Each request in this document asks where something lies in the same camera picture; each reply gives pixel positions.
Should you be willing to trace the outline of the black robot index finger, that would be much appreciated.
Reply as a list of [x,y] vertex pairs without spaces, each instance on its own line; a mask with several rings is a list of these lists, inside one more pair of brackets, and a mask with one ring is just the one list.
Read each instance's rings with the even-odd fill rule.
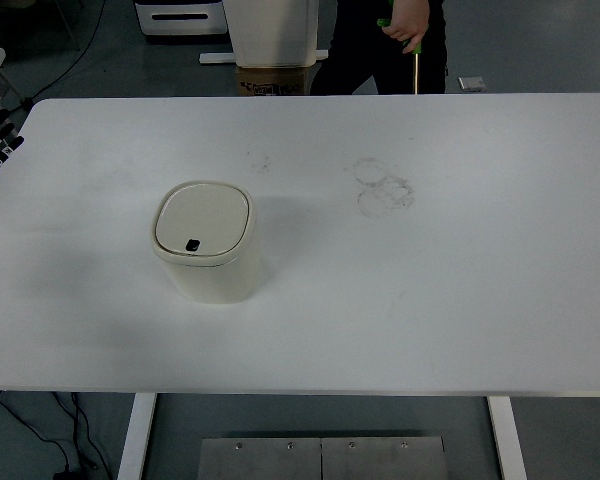
[[0,150],[0,161],[6,161],[11,154],[24,143],[22,136],[17,136]]

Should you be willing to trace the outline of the person's hand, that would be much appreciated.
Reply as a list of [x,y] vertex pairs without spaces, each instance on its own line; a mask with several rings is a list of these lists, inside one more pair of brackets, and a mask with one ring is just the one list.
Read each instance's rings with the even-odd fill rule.
[[389,25],[382,27],[382,31],[400,42],[405,54],[411,53],[426,34],[429,15],[427,0],[394,0]]

